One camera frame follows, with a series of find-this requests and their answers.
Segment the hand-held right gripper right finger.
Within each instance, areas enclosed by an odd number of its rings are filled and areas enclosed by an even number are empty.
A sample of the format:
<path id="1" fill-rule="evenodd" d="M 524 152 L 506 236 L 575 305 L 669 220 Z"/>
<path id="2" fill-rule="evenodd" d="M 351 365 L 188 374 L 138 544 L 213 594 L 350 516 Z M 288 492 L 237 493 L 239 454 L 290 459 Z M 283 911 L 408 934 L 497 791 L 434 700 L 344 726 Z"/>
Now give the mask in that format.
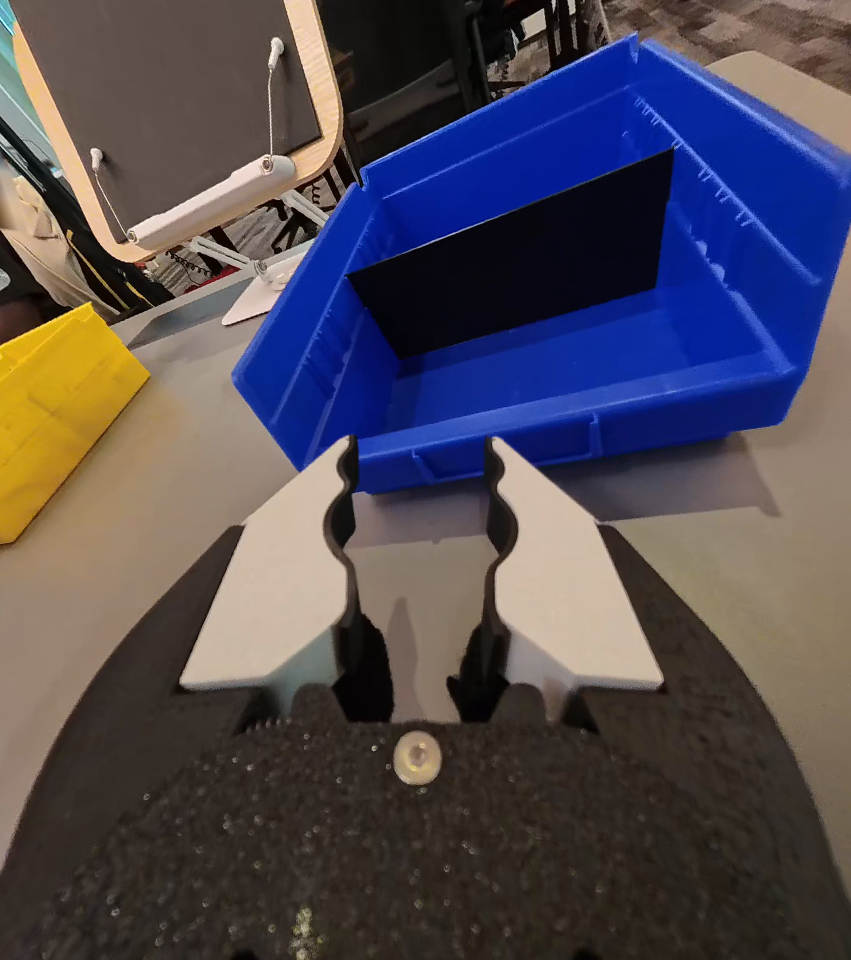
<path id="1" fill-rule="evenodd" d="M 558 721 L 584 689 L 660 692 L 665 676 L 600 525 L 502 437 L 484 443 L 485 535 L 494 552 L 480 619 L 446 687 L 465 724 L 506 690 L 539 692 Z"/>

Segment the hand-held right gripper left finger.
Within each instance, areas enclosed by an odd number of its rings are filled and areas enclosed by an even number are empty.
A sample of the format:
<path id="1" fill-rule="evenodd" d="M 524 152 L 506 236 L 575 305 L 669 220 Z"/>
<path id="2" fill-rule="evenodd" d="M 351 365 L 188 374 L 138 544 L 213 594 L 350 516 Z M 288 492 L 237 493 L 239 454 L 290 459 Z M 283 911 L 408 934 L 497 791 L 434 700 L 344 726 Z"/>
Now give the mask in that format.
<path id="1" fill-rule="evenodd" d="M 384 636 L 361 608 L 345 552 L 359 478 L 358 440 L 344 436 L 247 517 L 179 676 L 183 690 L 255 690 L 288 719 L 300 689 L 321 686 L 352 722 L 392 718 Z"/>

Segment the large blue plastic bin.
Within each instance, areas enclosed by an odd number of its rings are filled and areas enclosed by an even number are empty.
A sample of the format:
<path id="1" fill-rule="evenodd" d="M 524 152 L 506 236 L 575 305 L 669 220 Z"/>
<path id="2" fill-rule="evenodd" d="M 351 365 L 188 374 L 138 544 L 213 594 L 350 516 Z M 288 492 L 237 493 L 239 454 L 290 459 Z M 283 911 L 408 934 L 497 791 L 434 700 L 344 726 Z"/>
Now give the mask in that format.
<path id="1" fill-rule="evenodd" d="M 348 273 L 675 149 L 649 292 L 400 360 Z M 694 61 L 612 43 L 368 165 L 231 378 L 301 470 L 354 436 L 359 488 L 779 424 L 851 228 L 851 154 Z"/>

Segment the yellow plastic bin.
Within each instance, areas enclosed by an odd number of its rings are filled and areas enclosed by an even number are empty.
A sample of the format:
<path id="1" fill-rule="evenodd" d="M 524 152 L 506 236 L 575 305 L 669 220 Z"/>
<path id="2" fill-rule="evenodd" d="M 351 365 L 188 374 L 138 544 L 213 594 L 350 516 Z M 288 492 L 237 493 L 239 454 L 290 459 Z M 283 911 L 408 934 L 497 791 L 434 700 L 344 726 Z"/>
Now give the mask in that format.
<path id="1" fill-rule="evenodd" d="M 0 345 L 0 546 L 23 534 L 149 378 L 91 303 Z"/>

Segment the grey desk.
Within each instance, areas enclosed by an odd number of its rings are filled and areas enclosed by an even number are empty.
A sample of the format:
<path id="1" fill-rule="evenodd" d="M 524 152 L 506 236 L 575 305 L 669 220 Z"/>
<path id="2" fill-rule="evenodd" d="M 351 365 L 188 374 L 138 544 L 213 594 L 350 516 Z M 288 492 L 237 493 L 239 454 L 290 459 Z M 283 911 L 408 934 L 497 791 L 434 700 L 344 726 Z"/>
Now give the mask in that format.
<path id="1" fill-rule="evenodd" d="M 851 96 L 749 51 L 710 69 L 851 153 Z M 259 322 L 139 344 L 152 378 L 14 544 L 0 547 L 0 866 L 96 670 L 153 601 L 292 467 L 229 374 Z M 851 880 L 851 235 L 786 421 L 557 467 L 706 622 L 770 705 Z"/>

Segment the black bin divider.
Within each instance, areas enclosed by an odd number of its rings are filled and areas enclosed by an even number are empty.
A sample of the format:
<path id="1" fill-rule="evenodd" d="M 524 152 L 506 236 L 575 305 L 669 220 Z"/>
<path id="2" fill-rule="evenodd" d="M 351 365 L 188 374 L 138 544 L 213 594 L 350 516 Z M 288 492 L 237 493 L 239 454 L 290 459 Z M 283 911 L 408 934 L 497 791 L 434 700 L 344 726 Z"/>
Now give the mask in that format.
<path id="1" fill-rule="evenodd" d="M 645 294 L 675 149 L 347 274 L 399 360 Z"/>

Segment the beige hoodie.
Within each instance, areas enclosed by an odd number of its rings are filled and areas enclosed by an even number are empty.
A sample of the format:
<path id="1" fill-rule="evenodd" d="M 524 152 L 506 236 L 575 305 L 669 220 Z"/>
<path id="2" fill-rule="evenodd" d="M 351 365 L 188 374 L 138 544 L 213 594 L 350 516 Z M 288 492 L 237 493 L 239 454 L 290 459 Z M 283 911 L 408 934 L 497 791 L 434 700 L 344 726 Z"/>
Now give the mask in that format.
<path id="1" fill-rule="evenodd" d="M 109 322 L 167 300 L 164 289 L 138 282 L 131 269 L 105 257 L 95 239 L 63 226 L 24 176 L 11 181 L 17 197 L 13 228 L 3 230 L 16 254 L 52 300 L 64 309 L 90 304 Z"/>

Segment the black office chair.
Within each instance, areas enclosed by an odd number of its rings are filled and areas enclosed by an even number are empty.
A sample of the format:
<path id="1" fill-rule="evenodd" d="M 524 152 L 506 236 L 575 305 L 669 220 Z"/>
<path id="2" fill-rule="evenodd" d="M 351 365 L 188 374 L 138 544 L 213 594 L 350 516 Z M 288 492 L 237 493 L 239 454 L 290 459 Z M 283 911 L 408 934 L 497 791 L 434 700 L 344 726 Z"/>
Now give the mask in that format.
<path id="1" fill-rule="evenodd" d="M 370 163 L 519 89 L 491 66 L 515 57 L 506 2 L 317 4 L 345 111 L 345 186 Z"/>

